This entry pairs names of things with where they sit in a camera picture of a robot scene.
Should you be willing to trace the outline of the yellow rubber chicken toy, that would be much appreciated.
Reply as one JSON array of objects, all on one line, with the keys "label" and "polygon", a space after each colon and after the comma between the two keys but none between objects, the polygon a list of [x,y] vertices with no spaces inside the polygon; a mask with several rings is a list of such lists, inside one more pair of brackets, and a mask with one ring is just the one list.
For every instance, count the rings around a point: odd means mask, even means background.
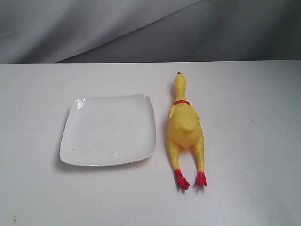
[{"label": "yellow rubber chicken toy", "polygon": [[183,190],[190,187],[179,166],[179,154],[183,148],[192,150],[194,155],[197,167],[195,184],[200,187],[207,186],[204,134],[198,113],[185,98],[186,88],[187,79],[178,72],[174,80],[175,101],[168,117],[167,144],[175,180],[178,187]]}]

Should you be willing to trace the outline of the white square plate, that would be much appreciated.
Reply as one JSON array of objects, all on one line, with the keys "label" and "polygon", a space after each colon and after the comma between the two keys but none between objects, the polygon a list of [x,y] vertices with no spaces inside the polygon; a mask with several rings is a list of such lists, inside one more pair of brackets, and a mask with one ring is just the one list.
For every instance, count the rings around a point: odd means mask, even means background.
[{"label": "white square plate", "polygon": [[116,166],[144,160],[156,146],[155,116],[147,95],[83,97],[71,105],[59,158],[81,167]]}]

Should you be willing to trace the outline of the grey backdrop cloth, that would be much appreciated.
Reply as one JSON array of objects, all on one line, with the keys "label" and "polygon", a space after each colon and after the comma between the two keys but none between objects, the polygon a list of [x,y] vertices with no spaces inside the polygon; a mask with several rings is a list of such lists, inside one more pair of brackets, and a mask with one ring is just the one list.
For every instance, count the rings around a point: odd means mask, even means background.
[{"label": "grey backdrop cloth", "polygon": [[2,63],[292,60],[298,0],[3,0]]}]

